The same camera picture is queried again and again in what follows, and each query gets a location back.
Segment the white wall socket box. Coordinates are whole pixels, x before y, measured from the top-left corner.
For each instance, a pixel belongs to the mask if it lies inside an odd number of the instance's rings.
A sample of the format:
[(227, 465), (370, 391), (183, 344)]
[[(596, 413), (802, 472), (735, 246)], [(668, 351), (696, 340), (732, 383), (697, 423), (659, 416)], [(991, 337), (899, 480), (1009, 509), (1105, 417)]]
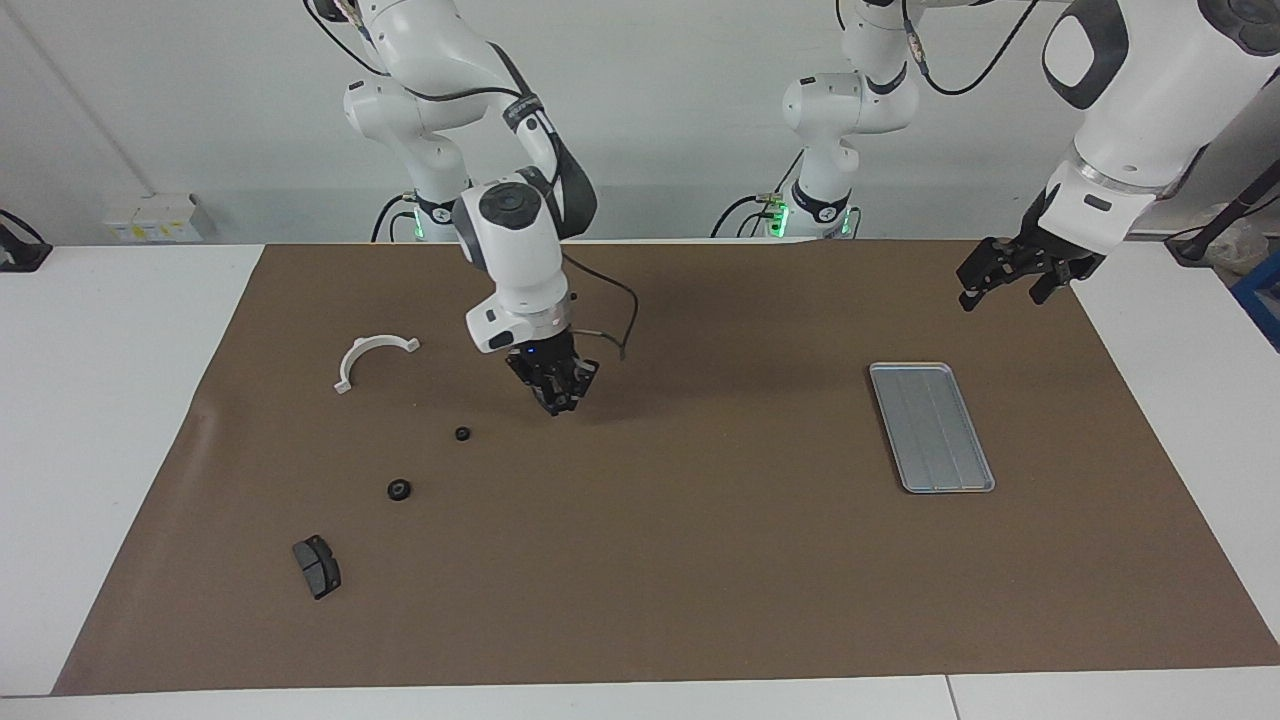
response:
[(102, 227), (123, 243), (201, 243), (216, 234), (212, 220), (192, 193), (123, 199), (106, 210)]

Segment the black clamp mount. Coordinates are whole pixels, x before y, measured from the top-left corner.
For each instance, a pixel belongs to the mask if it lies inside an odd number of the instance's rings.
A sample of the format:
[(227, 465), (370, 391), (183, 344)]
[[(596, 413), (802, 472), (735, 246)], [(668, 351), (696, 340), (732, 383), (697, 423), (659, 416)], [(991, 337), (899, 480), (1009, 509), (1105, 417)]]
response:
[[(26, 232), (33, 242), (19, 238), (10, 228)], [(0, 208), (0, 273), (32, 273), (41, 268), (54, 246), (28, 222)]]

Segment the clear plastic bag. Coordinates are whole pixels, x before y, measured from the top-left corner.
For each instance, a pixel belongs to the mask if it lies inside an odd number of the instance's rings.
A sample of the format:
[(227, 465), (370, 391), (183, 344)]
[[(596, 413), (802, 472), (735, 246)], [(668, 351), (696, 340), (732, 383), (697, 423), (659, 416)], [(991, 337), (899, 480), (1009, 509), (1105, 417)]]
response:
[(1270, 241), (1265, 233), (1249, 218), (1240, 217), (1210, 242), (1203, 259), (1217, 270), (1243, 277), (1270, 254)]

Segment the white curved plastic bracket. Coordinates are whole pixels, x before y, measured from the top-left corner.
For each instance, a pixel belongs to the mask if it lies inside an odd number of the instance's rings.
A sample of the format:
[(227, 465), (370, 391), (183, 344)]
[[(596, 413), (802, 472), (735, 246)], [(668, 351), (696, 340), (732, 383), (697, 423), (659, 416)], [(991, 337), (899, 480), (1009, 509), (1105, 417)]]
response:
[(338, 395), (344, 395), (353, 388), (353, 370), (356, 363), (367, 352), (375, 348), (394, 347), (407, 354), (413, 354), (420, 348), (419, 338), (404, 338), (397, 334), (375, 334), (353, 340), (349, 348), (340, 359), (338, 366), (338, 380), (333, 389)]

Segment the blue crate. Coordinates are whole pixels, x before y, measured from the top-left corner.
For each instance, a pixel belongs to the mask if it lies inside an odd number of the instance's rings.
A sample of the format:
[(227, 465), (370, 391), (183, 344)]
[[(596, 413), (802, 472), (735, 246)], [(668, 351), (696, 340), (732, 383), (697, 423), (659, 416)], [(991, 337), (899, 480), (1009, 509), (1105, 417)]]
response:
[(1236, 281), (1230, 295), (1254, 328), (1280, 354), (1280, 250)]

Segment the black stand pole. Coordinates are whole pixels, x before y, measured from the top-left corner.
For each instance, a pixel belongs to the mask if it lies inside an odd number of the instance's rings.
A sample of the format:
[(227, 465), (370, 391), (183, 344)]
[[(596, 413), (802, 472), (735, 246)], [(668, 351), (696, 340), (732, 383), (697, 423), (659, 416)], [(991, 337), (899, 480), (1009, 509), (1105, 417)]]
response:
[(1180, 266), (1211, 266), (1211, 261), (1206, 259), (1210, 245), (1235, 222), (1252, 217), (1280, 200), (1280, 191), (1272, 193), (1277, 186), (1280, 186), (1280, 158), (1260, 173), (1207, 224), (1179, 231), (1166, 237), (1165, 249)]

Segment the dark grey brake pad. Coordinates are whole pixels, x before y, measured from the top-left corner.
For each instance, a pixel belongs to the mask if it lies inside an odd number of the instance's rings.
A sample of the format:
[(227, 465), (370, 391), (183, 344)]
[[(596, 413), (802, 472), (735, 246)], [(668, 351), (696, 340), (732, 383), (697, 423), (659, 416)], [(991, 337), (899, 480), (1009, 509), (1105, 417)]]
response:
[(314, 600), (323, 600), (340, 587), (340, 566), (323, 537), (310, 536), (293, 543), (292, 553)]

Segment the silver metal tray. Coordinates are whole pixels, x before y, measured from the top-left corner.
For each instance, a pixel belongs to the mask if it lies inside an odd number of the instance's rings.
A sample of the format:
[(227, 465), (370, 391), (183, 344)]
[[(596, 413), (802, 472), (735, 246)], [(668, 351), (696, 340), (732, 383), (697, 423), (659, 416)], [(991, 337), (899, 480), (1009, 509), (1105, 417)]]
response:
[(950, 365), (873, 363), (868, 374), (908, 493), (995, 491), (995, 475)]

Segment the brown table mat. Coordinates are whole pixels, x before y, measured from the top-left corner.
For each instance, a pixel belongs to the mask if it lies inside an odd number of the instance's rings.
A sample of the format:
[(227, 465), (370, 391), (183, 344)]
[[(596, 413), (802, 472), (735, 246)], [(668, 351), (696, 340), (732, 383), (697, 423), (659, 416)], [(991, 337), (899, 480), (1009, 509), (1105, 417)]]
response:
[[(550, 416), (457, 247), (266, 249), (55, 693), (1280, 664), (1073, 293), (965, 313), (947, 241), (571, 254), (643, 306)], [(338, 395), (375, 334), (421, 346)], [(995, 491), (902, 488), (873, 363), (952, 368)]]

